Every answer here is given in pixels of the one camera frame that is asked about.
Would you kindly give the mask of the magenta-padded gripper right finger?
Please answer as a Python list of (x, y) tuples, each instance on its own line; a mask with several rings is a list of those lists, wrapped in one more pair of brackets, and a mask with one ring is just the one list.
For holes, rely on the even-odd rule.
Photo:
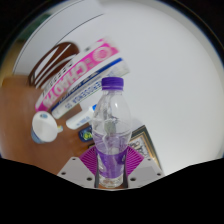
[(125, 161), (125, 176), (129, 188), (139, 188), (161, 179), (164, 173), (151, 157), (145, 158), (129, 147)]

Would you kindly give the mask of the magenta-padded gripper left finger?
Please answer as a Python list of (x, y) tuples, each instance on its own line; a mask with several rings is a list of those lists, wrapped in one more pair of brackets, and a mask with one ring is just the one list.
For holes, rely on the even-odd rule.
[(58, 176), (84, 188), (96, 188), (99, 181), (95, 148), (89, 148), (80, 157), (71, 157)]

